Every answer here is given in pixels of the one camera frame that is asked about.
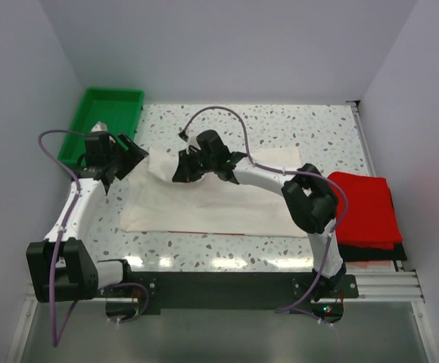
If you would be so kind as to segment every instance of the white wall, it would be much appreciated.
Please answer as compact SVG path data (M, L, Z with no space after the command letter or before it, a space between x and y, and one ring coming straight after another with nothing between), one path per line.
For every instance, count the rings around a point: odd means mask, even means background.
M27 244L58 217L67 185L36 138L67 127L82 93L40 4L0 1L0 361L23 306Z
M361 102L439 345L439 1L419 0Z
M41 0L83 85L149 101L344 102L416 0Z

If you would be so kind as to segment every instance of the green tray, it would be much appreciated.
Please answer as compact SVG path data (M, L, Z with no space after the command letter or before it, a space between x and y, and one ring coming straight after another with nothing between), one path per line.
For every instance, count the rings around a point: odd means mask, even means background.
M90 132L97 122L107 125L113 135L124 132L132 140L141 115L144 92L134 89L88 88L73 118L70 130ZM85 152L83 137L67 135L58 159L74 168Z

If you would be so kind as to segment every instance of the black metal base plate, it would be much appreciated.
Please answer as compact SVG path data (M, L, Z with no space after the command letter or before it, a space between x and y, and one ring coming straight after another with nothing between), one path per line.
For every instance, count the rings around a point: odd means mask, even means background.
M161 309L273 310L300 298L314 278L312 272L133 272L127 282L143 284L151 301L145 314ZM325 298L356 298L356 278L345 275ZM113 289L106 297L131 297L132 291ZM310 301L299 306L310 310Z

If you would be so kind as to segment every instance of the metal frame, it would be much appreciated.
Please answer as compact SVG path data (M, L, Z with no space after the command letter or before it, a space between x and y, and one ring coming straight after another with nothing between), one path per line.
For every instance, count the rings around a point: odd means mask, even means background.
M289 306L307 291L315 277L314 272L132 272L129 281L143 284L154 303L146 315L160 314L163 309L209 309L209 310L267 310ZM332 299L344 292L345 298L359 297L356 278L346 274L331 281L321 280L318 296ZM131 296L132 289L113 288L103 297ZM125 299L124 308L130 305ZM302 306L311 310L306 299Z
M368 166L369 174L371 176L377 176L374 163L372 162L371 153L369 152L366 135L364 134L363 124L361 123L361 117L359 115L357 104L355 102L348 102L348 104L353 112L354 122L356 123L357 131L359 133L361 147L363 148L364 157L366 158L366 165Z
M28 336L30 335L31 324L35 317L36 307L38 300L36 300L35 292L32 284L28 285L26 290L26 296L24 298L23 309L21 310L20 319L17 322L16 331L11 342L8 357L6 363L18 363L21 362L23 357L24 348Z
M425 304L423 302L412 302L411 306L413 308L413 314L415 315L419 335L425 347L428 363L439 363L439 351L434 340L433 330L428 322Z
M423 303L423 294L415 272L351 272L356 276L359 298L349 303ZM333 303L321 299L319 303Z

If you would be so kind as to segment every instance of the speckled table surface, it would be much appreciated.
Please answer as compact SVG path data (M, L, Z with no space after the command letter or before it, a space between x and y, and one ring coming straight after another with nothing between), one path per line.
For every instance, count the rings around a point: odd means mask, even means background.
M177 134L203 106L145 105L135 142L168 152L184 149ZM296 146L303 162L313 163L323 175L334 171L369 174L349 106L226 106L244 118L253 150ZM230 150L244 150L241 127L228 113L207 111L190 128L196 133L206 129L217 130ZM98 207L86 239L92 258L126 258L133 270L143 271L312 270L312 251L306 238L123 232L119 217L128 192L127 180L117 180Z

